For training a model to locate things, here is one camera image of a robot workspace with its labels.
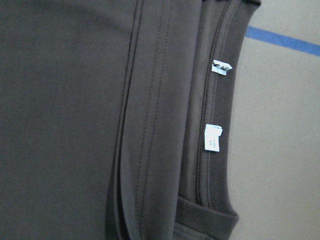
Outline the brown t-shirt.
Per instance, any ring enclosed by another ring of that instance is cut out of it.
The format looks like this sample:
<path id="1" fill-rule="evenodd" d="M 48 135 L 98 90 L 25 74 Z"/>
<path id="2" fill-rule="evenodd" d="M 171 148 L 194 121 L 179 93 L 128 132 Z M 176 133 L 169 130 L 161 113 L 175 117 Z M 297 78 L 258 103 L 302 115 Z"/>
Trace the brown t-shirt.
<path id="1" fill-rule="evenodd" d="M 0 237 L 227 240 L 259 0 L 3 0 Z"/>

